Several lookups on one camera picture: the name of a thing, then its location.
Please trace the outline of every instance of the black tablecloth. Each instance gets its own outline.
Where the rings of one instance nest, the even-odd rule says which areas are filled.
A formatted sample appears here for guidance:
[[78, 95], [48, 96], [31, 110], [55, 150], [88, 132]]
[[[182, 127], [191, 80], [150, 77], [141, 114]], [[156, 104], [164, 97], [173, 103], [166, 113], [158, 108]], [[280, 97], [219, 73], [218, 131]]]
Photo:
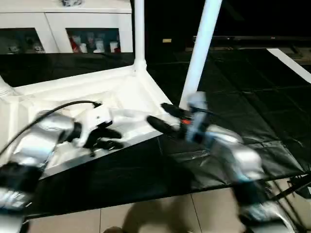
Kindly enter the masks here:
[[[175, 104], [190, 56], [147, 56], [147, 70]], [[133, 63], [131, 54], [1, 58], [0, 75], [12, 86]], [[210, 51], [199, 90], [207, 93], [209, 108], [232, 121], [245, 142], [260, 153], [269, 170], [267, 179], [310, 172], [311, 85], [267, 50]], [[27, 212], [32, 217], [65, 214], [230, 185], [217, 157], [198, 145], [162, 135], [41, 180]]]

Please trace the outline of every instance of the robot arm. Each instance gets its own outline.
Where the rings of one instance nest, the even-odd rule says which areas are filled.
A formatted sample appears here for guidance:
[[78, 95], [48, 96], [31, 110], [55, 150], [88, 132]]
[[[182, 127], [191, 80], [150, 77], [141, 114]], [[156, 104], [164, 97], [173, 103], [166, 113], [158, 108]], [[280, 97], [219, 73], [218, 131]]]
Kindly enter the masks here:
[[102, 137], [121, 138], [112, 124], [108, 109], [102, 105], [74, 118], [52, 113], [22, 134], [7, 164], [0, 167], [0, 232], [19, 233], [23, 210], [31, 199], [58, 144], [72, 142], [76, 147], [105, 150], [122, 144]]
[[270, 201], [259, 154], [243, 144], [235, 132], [209, 123], [208, 109], [203, 92], [189, 98], [189, 111], [170, 104], [163, 109], [180, 119], [176, 129], [164, 121], [149, 116], [151, 126], [169, 136], [203, 144], [209, 154], [222, 161], [239, 205], [239, 218], [248, 233], [294, 233], [294, 224], [281, 207]]

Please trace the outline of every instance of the cable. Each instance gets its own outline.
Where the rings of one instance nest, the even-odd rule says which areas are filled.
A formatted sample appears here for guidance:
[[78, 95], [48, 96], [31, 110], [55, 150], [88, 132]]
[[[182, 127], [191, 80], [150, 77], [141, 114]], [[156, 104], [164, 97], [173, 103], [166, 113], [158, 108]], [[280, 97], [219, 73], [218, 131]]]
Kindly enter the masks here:
[[226, 122], [228, 125], [230, 125], [231, 130], [233, 130], [233, 131], [239, 133], [239, 132], [237, 131], [236, 127], [234, 126], [234, 124], [233, 124], [230, 120], [224, 118], [223, 116], [221, 116], [221, 115], [219, 115], [219, 114], [217, 114], [217, 113], [215, 113], [215, 112], [213, 112], [213, 111], [210, 111], [210, 110], [207, 110], [207, 109], [203, 109], [203, 108], [192, 107], [192, 109], [193, 109], [194, 111], [198, 111], [198, 112], [203, 112], [203, 113], [211, 114], [211, 115], [217, 117], [218, 119], [220, 119], [220, 120]]
[[[199, 111], [199, 112], [203, 112], [203, 113], [208, 113], [208, 114], [211, 114], [211, 115], [214, 115], [216, 117], [218, 117], [219, 119], [227, 122], [228, 124], [230, 124], [232, 126], [232, 129], [234, 129], [235, 132], [237, 132], [235, 130], [235, 126], [233, 125], [233, 123], [231, 121], [229, 121], [228, 119], [222, 117], [221, 115], [219, 114], [216, 114], [210, 110], [206, 110], [206, 109], [201, 109], [201, 108], [193, 108], [195, 111]], [[244, 139], [250, 139], [250, 140], [253, 140], [255, 141], [256, 143], [259, 143], [263, 148], [264, 150], [271, 156], [271, 153], [269, 152], [269, 150], [265, 147], [265, 145], [262, 143], [262, 142], [259, 142], [253, 138], [246, 138], [246, 137], [242, 137]], [[262, 165], [262, 169], [264, 170], [264, 172], [268, 175], [268, 176], [271, 176], [270, 172], [264, 167], [264, 165]], [[280, 188], [280, 186], [277, 184], [277, 182], [275, 180], [272, 180], [272, 182], [274, 183], [274, 185], [276, 186], [276, 188], [279, 190], [279, 192], [283, 192], [283, 190]], [[300, 228], [303, 228], [303, 230], [305, 232], [307, 232], [307, 228], [306, 226], [304, 225], [304, 223], [302, 222], [300, 216], [298, 215], [297, 211], [294, 209], [294, 207], [292, 206], [292, 204], [290, 203], [290, 201], [288, 200], [287, 197], [284, 197], [284, 199], [286, 200], [288, 206], [290, 207], [291, 211], [293, 212], [293, 214], [295, 215], [297, 221], [298, 221], [298, 224], [300, 224]], [[291, 219], [291, 221], [293, 223], [295, 223], [295, 221], [293, 220], [293, 218], [289, 215], [288, 211], [285, 209], [285, 207], [279, 202], [279, 200], [277, 200], [277, 203], [280, 205], [280, 207], [283, 209], [283, 211], [287, 214], [287, 216]]]
[[26, 130], [30, 129], [32, 126], [34, 126], [36, 123], [39, 123], [40, 121], [42, 121], [44, 118], [46, 118], [48, 115], [71, 105], [75, 105], [75, 104], [80, 104], [80, 103], [91, 103], [94, 105], [94, 108], [100, 106], [100, 103], [94, 102], [94, 101], [89, 101], [89, 100], [79, 100], [79, 101], [73, 101], [73, 102], [69, 102], [69, 103], [65, 103], [62, 104], [52, 110], [49, 110], [47, 112], [45, 112], [44, 114], [42, 114], [41, 116], [39, 116], [37, 119], [35, 119], [32, 123], [26, 125], [22, 130], [20, 130], [6, 145], [5, 147], [0, 151], [0, 156], [2, 156], [2, 154], [10, 147], [10, 145], [22, 134], [24, 133]]

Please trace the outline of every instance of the tile floor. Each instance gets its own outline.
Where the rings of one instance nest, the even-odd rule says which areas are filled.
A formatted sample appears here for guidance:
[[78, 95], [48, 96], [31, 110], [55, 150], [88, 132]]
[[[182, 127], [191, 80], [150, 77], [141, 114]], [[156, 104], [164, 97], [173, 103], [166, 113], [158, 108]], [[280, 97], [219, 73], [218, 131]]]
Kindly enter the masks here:
[[[279, 183], [286, 188], [286, 180]], [[305, 222], [311, 219], [305, 200], [297, 207]], [[240, 233], [236, 210], [231, 190], [221, 189], [38, 218], [30, 233], [102, 233], [113, 226], [128, 233]]]

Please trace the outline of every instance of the white pole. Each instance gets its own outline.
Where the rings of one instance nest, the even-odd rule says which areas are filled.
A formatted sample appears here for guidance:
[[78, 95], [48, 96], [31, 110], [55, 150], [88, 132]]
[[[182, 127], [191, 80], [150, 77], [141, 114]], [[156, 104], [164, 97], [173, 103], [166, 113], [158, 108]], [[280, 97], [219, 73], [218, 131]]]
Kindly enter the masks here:
[[135, 71], [146, 70], [145, 60], [145, 6], [144, 0], [135, 0]]
[[206, 0], [179, 107], [187, 108], [187, 99], [198, 89], [222, 0]]

